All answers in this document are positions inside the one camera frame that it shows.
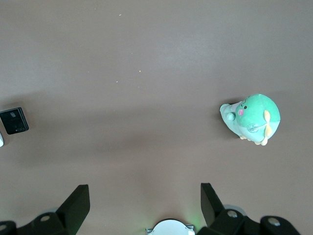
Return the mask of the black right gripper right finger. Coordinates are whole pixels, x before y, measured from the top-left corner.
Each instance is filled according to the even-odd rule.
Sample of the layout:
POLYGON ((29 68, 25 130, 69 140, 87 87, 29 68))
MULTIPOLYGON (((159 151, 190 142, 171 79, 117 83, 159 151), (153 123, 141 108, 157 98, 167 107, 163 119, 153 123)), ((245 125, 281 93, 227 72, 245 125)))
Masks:
POLYGON ((300 235, 282 217, 269 215, 255 222, 238 210, 226 209, 210 183, 201 184, 201 211, 206 226, 199 235, 300 235))

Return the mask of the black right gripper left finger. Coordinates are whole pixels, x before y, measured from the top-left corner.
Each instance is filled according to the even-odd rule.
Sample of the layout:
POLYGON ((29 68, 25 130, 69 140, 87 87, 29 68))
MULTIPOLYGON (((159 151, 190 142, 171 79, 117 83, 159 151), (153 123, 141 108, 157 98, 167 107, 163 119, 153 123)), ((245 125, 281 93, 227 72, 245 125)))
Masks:
POLYGON ((79 185, 55 212, 46 212, 17 227, 14 221, 2 221, 2 235, 75 235, 90 211, 89 186, 79 185))

